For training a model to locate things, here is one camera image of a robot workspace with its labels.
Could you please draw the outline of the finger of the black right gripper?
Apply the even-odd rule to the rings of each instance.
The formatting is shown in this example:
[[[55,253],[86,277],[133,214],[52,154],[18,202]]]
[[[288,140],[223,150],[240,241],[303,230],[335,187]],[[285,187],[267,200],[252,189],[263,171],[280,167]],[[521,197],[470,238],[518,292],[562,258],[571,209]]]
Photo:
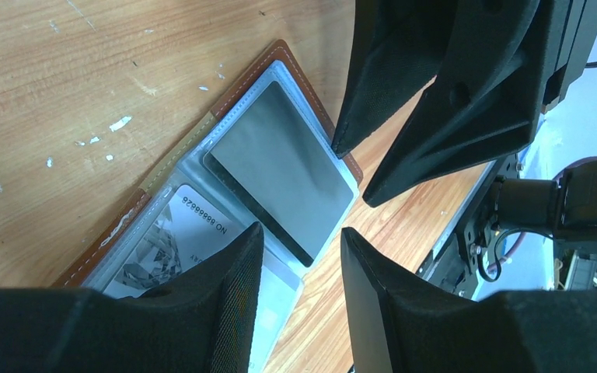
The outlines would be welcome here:
[[[437,73],[456,1],[357,1],[344,100],[332,140],[343,158]]]

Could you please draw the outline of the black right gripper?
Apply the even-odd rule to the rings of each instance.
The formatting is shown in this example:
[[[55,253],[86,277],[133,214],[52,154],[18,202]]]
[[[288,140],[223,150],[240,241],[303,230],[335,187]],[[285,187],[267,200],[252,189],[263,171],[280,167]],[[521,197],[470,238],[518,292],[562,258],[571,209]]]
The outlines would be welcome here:
[[[565,1],[557,48],[554,1],[461,1],[432,85],[364,192],[377,207],[440,176],[523,149],[581,77],[597,37],[597,0]]]

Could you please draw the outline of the white credit card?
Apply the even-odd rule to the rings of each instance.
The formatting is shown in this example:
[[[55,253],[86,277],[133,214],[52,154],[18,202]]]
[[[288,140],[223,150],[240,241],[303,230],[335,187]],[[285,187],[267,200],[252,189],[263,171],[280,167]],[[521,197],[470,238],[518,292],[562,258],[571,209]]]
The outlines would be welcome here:
[[[151,216],[134,228],[115,264],[91,285],[112,298],[138,297],[216,254],[243,229],[191,186],[168,187]],[[266,366],[302,287],[301,278],[266,249],[250,372]]]

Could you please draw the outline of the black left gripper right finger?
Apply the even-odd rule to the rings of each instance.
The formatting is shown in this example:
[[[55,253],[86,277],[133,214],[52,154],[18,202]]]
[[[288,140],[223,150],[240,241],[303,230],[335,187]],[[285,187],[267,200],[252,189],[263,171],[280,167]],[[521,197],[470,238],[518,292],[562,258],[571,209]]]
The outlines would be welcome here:
[[[353,228],[340,247],[358,372],[597,372],[597,291],[500,291],[474,302]]]

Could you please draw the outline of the black credit card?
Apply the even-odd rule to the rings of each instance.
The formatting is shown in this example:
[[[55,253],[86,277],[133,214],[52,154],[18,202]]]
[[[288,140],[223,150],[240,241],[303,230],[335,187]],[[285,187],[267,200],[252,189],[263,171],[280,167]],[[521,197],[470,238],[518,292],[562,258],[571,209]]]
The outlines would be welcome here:
[[[216,141],[204,164],[304,267],[312,266],[354,200],[276,81]]]

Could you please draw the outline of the brown leather card holder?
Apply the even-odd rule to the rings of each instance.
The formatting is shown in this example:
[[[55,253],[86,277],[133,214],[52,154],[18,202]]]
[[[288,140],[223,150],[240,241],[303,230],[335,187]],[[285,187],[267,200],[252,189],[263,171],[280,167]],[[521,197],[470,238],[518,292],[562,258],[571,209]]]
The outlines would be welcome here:
[[[216,141],[273,81],[281,85],[354,191],[354,200],[346,215],[333,230],[330,239],[310,267],[304,267],[204,164],[204,156]],[[333,153],[333,134],[333,123],[288,44],[283,40],[274,41],[238,77],[208,113],[152,168],[116,218],[94,243],[66,268],[55,281],[55,285],[59,288],[91,288],[104,294],[91,283],[99,280],[106,273],[106,269],[115,264],[116,256],[123,253],[125,243],[131,240],[134,228],[143,225],[145,219],[151,216],[154,204],[162,198],[162,192],[168,187],[177,188],[182,184],[191,186],[226,216],[243,224],[243,231],[252,224],[259,223],[264,231],[264,251],[269,249],[297,274],[303,283],[304,276],[323,257],[351,211],[358,198],[363,178],[362,171],[353,157],[347,155],[339,158]]]

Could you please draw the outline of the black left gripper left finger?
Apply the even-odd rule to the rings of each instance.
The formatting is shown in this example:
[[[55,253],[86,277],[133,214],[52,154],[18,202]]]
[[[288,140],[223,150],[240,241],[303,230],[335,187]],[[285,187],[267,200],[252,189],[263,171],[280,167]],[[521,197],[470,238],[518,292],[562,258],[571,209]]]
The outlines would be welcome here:
[[[137,298],[0,288],[0,372],[245,372],[264,231]]]

